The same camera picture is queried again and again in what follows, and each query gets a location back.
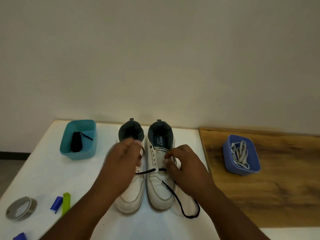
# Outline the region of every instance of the white sneaker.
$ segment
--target white sneaker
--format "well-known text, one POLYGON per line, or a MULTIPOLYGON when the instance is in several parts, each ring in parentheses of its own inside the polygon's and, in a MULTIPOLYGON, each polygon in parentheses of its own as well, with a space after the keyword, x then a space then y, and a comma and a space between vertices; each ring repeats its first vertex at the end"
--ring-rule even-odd
POLYGON ((167 173, 164 158, 166 152, 174 148, 174 143, 172 128, 166 122, 158 120, 149 127, 146 138, 148 150, 147 191, 151 205, 160 211, 168 210, 174 203, 173 194, 164 184, 166 183, 171 189, 175 189, 174 180, 167 173))
MULTIPOLYGON (((131 118, 123 124, 119 129, 119 141, 132 137, 135 140, 142 142, 142 147, 145 144, 145 136, 141 125, 131 118)), ((142 204, 143 194, 145 191, 145 183, 143 174, 139 174, 144 169, 144 157, 141 159, 141 166, 136 167, 136 175, 131 181, 131 184, 126 191, 115 200, 116 208, 123 214, 135 213, 142 204)))

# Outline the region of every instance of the shoe tongue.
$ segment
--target shoe tongue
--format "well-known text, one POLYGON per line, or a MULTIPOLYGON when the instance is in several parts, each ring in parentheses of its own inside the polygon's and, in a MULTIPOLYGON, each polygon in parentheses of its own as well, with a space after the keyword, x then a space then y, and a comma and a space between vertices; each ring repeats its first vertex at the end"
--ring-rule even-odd
MULTIPOLYGON (((154 150, 157 155, 158 168, 167 168, 165 165, 165 154, 167 153, 167 151, 169 151, 169 149, 155 146, 154 150)), ((159 174, 166 175, 167 171, 159 171, 159 174)))

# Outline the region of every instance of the hand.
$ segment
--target hand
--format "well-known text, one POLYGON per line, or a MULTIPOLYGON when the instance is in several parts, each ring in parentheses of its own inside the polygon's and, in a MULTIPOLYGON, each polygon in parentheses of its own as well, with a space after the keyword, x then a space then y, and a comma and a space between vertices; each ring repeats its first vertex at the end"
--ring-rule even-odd
POLYGON ((170 150, 164 158, 166 158, 167 171, 170 176, 183 192, 197 201, 201 201, 207 192, 217 188, 211 174, 188 145, 181 145, 170 150), (180 160, 180 169, 173 161, 168 160, 171 156, 180 160))
POLYGON ((127 138, 108 152, 91 190, 116 200, 130 185, 136 166, 141 165, 141 141, 127 138))

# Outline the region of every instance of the gray floor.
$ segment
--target gray floor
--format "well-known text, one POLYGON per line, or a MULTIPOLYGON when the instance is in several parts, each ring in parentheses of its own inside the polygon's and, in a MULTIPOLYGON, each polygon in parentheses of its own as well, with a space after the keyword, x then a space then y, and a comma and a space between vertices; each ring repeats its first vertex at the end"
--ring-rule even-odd
POLYGON ((0 160, 0 198, 24 163, 22 160, 0 160))

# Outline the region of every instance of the wooden tabletop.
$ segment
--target wooden tabletop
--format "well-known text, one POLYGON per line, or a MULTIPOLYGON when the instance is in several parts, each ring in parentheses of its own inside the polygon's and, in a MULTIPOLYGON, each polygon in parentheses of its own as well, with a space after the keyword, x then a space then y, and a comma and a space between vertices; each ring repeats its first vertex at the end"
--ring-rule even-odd
POLYGON ((320 137, 256 130, 199 128, 216 185, 258 227, 320 226, 320 137), (224 165, 231 134, 253 141, 261 170, 239 176, 224 165))

